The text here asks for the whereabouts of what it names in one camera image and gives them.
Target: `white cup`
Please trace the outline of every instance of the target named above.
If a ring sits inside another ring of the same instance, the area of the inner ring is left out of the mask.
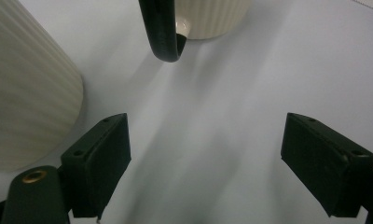
[[[246,14],[251,0],[139,0],[154,54],[179,59],[187,39],[222,35]]]
[[[17,0],[0,0],[0,171],[39,160],[82,104],[75,65]]]

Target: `mug handle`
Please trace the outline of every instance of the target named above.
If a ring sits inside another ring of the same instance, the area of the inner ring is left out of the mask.
[[[164,62],[176,62],[187,37],[175,31],[174,0],[139,0],[149,44]]]

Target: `black object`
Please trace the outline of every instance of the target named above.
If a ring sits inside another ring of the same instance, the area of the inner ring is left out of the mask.
[[[373,154],[316,119],[289,113],[282,159],[329,216],[356,217],[361,205],[373,224]]]
[[[175,32],[174,0],[139,0],[149,44],[155,56],[173,63],[187,38]]]
[[[69,223],[70,209],[100,219],[130,161],[126,114],[103,119],[62,154],[59,169],[35,167],[14,178],[1,223]]]

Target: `mug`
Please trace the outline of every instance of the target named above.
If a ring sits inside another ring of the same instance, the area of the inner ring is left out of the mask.
[[[0,0],[0,171],[47,155],[83,98],[76,66],[17,0]]]
[[[165,62],[179,59],[187,39],[226,33],[246,14],[251,0],[139,0],[149,44]]]

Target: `tabletop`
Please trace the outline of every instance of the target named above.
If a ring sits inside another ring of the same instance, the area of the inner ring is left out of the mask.
[[[242,23],[188,40],[176,63],[152,53],[138,1],[21,0],[76,64],[76,126],[128,113],[131,163],[103,223],[364,223],[327,217],[281,160],[286,114],[373,152],[373,10],[351,0],[254,0]],[[0,173],[0,201],[21,170]],[[73,219],[72,223],[95,223]]]

